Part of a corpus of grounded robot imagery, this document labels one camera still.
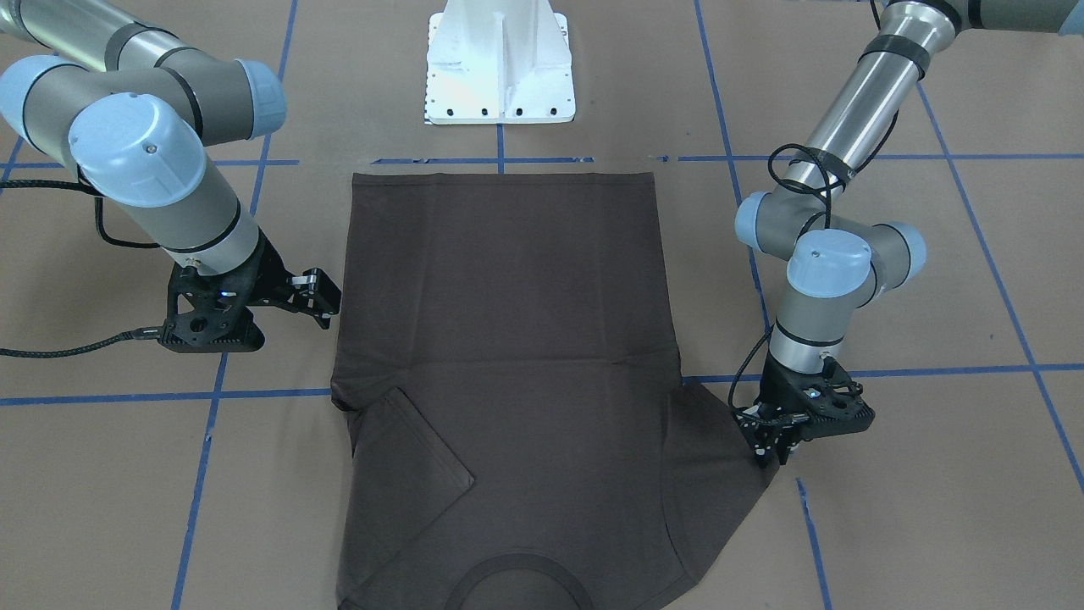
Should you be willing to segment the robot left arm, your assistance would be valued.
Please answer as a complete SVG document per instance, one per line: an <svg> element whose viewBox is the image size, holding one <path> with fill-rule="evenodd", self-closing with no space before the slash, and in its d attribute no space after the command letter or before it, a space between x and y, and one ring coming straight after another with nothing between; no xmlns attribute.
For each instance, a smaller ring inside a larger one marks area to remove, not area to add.
<svg viewBox="0 0 1084 610"><path fill-rule="evenodd" d="M754 460L785 464L802 441L866 431L875 414L863 387L838 363L856 309L915 278L926 241L903 223L864 225L837 203L893 130L899 108L932 59L968 30L1081 34L1080 1L890 1L878 33L774 189L737 208L737 238L786 264L787 284L754 405L732 415Z"/></svg>

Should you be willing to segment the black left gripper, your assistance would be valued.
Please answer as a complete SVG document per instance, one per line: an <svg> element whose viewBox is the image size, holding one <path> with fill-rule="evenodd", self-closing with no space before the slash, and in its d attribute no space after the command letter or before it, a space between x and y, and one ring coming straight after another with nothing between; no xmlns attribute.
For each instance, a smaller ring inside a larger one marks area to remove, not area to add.
<svg viewBox="0 0 1084 610"><path fill-rule="evenodd" d="M779 466L786 466L803 440L805 425L816 421L826 405L824 374L797 372L767 355L754 405L745 408L744 417L738 418L739 432L754 463L767 469L777 458ZM775 440L776 428L780 430Z"/></svg>

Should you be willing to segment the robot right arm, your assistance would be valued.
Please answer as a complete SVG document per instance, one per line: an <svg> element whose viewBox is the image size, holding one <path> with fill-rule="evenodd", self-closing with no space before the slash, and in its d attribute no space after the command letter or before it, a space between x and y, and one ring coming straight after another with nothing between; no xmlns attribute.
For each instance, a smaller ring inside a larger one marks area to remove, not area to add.
<svg viewBox="0 0 1084 610"><path fill-rule="evenodd" d="M106 1L4 1L3 33L46 47L3 72L3 118L173 259L168 330L209 343L254 306L330 328L340 290L318 268L291 274L207 154L285 124L274 70L215 59Z"/></svg>

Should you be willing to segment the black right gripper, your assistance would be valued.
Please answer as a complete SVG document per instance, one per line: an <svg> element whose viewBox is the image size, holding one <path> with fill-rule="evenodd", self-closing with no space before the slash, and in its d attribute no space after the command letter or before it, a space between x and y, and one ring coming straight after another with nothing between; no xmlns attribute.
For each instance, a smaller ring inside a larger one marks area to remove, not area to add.
<svg viewBox="0 0 1084 610"><path fill-rule="evenodd" d="M222 295L222 313L228 315L248 306L297 313L297 306L299 313L312 317L322 330L328 330L330 320L340 312L341 290L335 281L321 268L291 274L262 230L251 256L222 275L222 293L227 293Z"/></svg>

